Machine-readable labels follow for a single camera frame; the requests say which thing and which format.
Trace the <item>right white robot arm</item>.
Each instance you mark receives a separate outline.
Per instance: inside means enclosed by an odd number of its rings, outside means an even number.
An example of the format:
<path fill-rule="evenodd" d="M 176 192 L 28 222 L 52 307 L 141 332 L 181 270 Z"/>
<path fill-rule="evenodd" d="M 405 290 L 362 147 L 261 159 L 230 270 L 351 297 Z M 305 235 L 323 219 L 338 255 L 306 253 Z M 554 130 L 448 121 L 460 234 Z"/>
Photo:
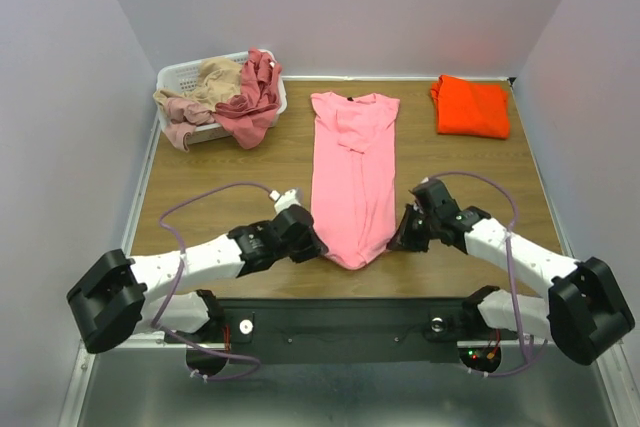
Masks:
<path fill-rule="evenodd" d="M 590 365 L 634 329 L 632 311 L 604 261 L 556 254 L 478 207 L 462 209 L 437 178 L 411 193 L 414 201 L 406 205 L 388 249 L 425 252 L 439 241 L 503 269 L 510 283 L 521 281 L 535 293 L 485 286 L 463 300 L 455 317 L 433 320 L 436 336 L 448 327 L 472 337 L 509 330 L 551 341 L 573 362 Z"/>

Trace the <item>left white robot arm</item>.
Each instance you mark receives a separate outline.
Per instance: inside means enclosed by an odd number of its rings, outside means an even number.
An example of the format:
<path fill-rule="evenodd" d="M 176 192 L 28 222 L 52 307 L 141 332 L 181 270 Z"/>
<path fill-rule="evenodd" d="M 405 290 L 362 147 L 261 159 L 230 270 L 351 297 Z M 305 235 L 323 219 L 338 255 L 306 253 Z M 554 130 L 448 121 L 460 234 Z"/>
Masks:
<path fill-rule="evenodd" d="M 291 205 L 271 220 L 239 226 L 219 237 L 157 255 L 104 253 L 67 293 L 86 350 L 107 352 L 133 334 L 157 329 L 155 302 L 204 284 L 268 270 L 289 258 L 302 263 L 327 252 L 310 212 Z"/>

